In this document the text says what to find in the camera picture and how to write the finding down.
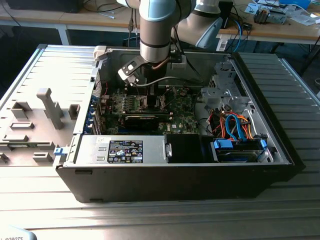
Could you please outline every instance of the power supply label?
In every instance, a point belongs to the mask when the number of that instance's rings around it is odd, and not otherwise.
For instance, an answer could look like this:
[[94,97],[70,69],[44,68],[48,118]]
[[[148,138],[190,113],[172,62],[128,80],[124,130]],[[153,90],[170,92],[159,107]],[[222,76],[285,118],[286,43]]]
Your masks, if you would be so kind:
[[143,141],[110,141],[107,161],[110,164],[142,164]]

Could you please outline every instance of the blue latch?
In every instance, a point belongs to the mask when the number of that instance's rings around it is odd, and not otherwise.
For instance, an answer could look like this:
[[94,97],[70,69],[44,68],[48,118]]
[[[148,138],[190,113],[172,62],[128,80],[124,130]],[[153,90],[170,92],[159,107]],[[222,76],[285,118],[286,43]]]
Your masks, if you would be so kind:
[[215,149],[233,149],[232,141],[228,139],[217,139],[213,142]]
[[69,152],[69,147],[56,147],[53,154],[55,156],[67,155]]
[[263,149],[266,149],[266,148],[267,148],[267,143],[266,143],[265,140],[261,139],[261,140],[260,140],[260,144],[261,144],[261,146],[263,147]]

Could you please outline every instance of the power cord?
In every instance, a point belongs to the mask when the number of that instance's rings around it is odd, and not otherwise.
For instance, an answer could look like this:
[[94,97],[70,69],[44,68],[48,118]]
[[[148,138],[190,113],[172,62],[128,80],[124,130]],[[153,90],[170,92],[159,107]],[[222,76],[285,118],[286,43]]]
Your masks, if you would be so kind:
[[306,53],[306,54],[309,54],[309,49],[308,47],[302,45],[302,44],[298,44],[298,46]]
[[131,32],[134,30],[134,9],[133,8],[131,9],[131,18],[129,20],[128,30],[129,30],[128,47],[130,47],[130,36],[131,36]]
[[[6,11],[6,13],[12,18],[13,21],[15,21],[15,23],[16,23],[19,27],[21,27],[21,32],[20,32],[20,34],[19,34],[19,36],[18,36],[18,40],[17,40],[18,45],[19,45],[19,39],[20,39],[20,36],[22,35],[22,32],[24,31],[24,29],[23,29],[23,27],[20,25],[20,23],[19,23],[19,22],[10,14],[10,12],[5,8],[5,5],[4,5],[3,0],[0,0],[0,2],[1,2],[1,5],[2,5],[3,9]],[[37,41],[36,41],[32,36],[30,36],[27,32],[25,32],[25,35],[27,35],[27,36],[30,38],[30,40],[31,40],[35,45],[37,45]]]
[[320,35],[319,35],[318,39],[315,41],[315,44],[314,44],[313,47],[311,48],[310,52],[308,53],[308,55],[306,56],[306,58],[305,58],[305,60],[304,60],[304,62],[303,62],[303,64],[302,64],[302,67],[301,67],[300,72],[299,72],[299,75],[300,75],[300,76],[302,76],[302,75],[305,73],[305,71],[307,70],[307,68],[309,67],[309,65],[310,65],[310,64],[313,62],[313,60],[318,56],[318,54],[319,54],[319,52],[320,52],[320,49],[319,49],[320,47],[315,51],[315,53],[312,55],[312,57],[309,58],[310,55],[311,55],[311,53],[313,52],[313,50],[316,48],[317,43],[319,42],[319,40],[320,40]]
[[231,14],[233,14],[233,15],[235,15],[236,17],[237,17],[237,19],[238,19],[238,32],[236,33],[236,35],[234,36],[234,38],[233,38],[233,40],[232,40],[232,42],[229,44],[229,46],[225,49],[225,51],[227,52],[228,51],[228,49],[231,47],[231,52],[232,52],[232,48],[233,48],[233,46],[234,46],[234,42],[235,42],[235,40],[236,40],[236,38],[237,38],[237,36],[239,35],[239,33],[243,33],[242,32],[242,26],[244,25],[244,20],[242,19],[242,17],[239,15],[239,13],[238,13],[238,10],[237,10],[237,8],[233,5],[232,6],[233,8],[234,8],[234,10],[235,10],[235,13],[233,13],[233,12],[230,12]]
[[137,9],[134,10],[134,24],[135,24],[135,44],[138,47],[138,23],[137,23]]
[[[173,33],[173,35],[174,35],[174,37],[175,37],[175,39],[177,40],[177,43],[178,43],[178,45],[175,43],[175,46],[178,48],[178,50],[180,50],[181,51],[181,53],[183,54],[183,55],[185,55],[185,52],[184,52],[184,50],[183,50],[183,48],[182,48],[182,46],[181,46],[181,42],[180,42],[180,39],[179,39],[179,36],[178,36],[178,31],[177,31],[177,29],[176,29],[176,27],[174,26],[173,27],[173,29],[174,29],[174,33]],[[195,69],[195,67],[191,64],[191,62],[189,61],[189,59],[187,58],[187,56],[185,55],[185,59],[186,59],[186,63],[189,65],[189,67],[195,72],[195,74],[199,77],[199,79],[200,79],[200,83],[201,84],[204,84],[204,79],[202,78],[202,76],[200,75],[200,73]]]

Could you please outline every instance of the black box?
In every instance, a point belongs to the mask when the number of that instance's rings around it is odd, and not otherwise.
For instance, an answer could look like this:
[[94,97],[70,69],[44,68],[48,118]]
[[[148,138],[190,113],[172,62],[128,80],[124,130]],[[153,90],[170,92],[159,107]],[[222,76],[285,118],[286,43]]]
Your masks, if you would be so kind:
[[221,0],[219,2],[219,8],[221,11],[220,17],[223,19],[222,26],[221,26],[222,29],[225,29],[227,26],[233,5],[234,5],[234,2],[232,0]]
[[11,9],[77,13],[84,0],[6,0]]

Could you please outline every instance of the label sticker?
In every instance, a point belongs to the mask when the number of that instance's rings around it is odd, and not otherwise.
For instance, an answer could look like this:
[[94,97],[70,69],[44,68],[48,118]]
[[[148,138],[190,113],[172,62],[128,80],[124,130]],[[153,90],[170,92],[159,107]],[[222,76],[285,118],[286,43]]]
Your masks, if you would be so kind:
[[98,136],[98,137],[96,138],[96,143],[97,143],[97,144],[107,144],[107,143],[109,143],[110,140],[111,140],[111,137]]
[[110,164],[142,164],[144,158],[143,141],[111,141],[109,142],[108,163]]

